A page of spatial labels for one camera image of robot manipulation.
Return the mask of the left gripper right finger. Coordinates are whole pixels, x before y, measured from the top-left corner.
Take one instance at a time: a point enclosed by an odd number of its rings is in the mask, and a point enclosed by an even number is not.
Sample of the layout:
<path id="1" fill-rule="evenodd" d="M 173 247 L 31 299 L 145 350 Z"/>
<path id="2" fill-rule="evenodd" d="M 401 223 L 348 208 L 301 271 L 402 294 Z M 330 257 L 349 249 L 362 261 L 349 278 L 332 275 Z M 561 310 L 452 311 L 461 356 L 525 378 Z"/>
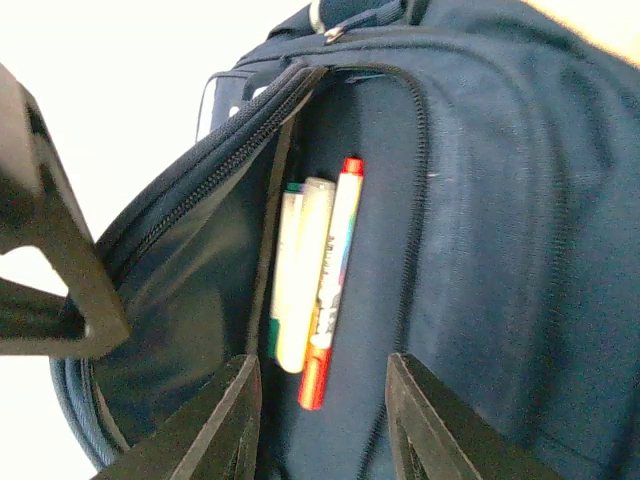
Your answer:
<path id="1" fill-rule="evenodd" d="M 558 479 L 504 438 L 417 358 L 388 357 L 385 402 L 398 479 Z"/>

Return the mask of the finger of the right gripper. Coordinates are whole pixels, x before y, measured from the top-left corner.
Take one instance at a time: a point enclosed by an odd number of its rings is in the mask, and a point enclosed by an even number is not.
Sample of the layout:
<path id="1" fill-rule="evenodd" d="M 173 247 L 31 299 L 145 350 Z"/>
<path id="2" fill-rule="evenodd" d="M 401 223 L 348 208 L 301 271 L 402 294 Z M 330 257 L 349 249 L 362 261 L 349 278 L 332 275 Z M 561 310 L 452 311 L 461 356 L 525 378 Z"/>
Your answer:
<path id="1" fill-rule="evenodd" d="M 4 355 L 100 357 L 130 335 L 35 98 L 1 70 L 1 251 L 35 247 L 68 288 L 79 314 L 62 318 L 62 296 L 1 282 Z"/>

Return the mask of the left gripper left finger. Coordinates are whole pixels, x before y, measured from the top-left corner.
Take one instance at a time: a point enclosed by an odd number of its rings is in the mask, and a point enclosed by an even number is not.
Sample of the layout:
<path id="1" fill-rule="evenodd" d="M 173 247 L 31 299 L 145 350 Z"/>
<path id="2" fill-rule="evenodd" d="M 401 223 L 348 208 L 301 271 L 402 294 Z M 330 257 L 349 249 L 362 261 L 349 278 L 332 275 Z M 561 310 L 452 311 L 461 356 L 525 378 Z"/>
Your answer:
<path id="1" fill-rule="evenodd" d="M 97 479 L 252 479 L 262 387 L 254 355 L 232 358 L 150 437 Z"/>

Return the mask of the green capped marker pen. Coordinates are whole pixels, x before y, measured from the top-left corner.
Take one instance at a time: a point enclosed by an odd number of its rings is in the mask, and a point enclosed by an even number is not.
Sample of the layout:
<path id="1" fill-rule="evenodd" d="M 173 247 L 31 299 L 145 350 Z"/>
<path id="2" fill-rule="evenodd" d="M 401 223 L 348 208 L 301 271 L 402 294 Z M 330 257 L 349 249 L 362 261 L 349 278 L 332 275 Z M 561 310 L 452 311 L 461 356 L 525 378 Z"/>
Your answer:
<path id="1" fill-rule="evenodd" d="M 288 306 L 285 289 L 295 257 L 303 190 L 302 183 L 291 182 L 282 196 L 267 345 L 267 354 L 273 360 L 276 359 L 279 330 Z"/>

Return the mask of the yellow highlighter pen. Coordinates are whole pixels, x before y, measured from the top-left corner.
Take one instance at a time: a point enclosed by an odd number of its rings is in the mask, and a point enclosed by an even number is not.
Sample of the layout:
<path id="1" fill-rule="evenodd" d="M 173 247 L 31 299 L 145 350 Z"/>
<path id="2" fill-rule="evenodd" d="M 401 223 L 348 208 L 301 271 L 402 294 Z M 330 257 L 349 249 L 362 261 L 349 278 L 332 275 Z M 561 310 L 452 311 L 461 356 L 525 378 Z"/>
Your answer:
<path id="1" fill-rule="evenodd" d="M 303 369 L 335 189 L 334 182 L 317 177 L 309 177 L 303 184 L 293 263 L 285 277 L 285 310 L 276 345 L 279 365 L 291 374 Z"/>

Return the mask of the navy blue student backpack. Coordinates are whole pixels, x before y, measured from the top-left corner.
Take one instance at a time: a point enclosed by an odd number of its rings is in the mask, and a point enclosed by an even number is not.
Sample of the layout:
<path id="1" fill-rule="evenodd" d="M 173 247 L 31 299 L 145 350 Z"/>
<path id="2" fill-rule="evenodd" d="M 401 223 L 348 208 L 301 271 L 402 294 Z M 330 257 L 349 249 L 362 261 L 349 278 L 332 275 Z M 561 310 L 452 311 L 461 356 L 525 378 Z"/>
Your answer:
<path id="1" fill-rule="evenodd" d="M 97 244 L 131 335 L 51 363 L 97 469 L 248 342 L 269 181 L 364 161 L 325 400 L 261 362 L 260 479 L 390 479 L 408 353 L 567 479 L 639 475 L 639 72 L 520 1 L 324 1 L 213 76 L 210 132 Z"/>

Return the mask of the red capped marker pen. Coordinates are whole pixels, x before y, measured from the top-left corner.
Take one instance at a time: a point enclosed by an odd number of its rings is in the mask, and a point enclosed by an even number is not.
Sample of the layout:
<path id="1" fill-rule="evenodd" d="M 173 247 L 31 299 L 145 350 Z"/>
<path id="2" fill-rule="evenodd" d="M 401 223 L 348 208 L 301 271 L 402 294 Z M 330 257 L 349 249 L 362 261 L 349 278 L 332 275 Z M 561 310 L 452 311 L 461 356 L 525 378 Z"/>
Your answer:
<path id="1" fill-rule="evenodd" d="M 338 177 L 298 393 L 308 411 L 322 407 L 331 351 L 364 180 L 364 161 L 347 157 Z"/>

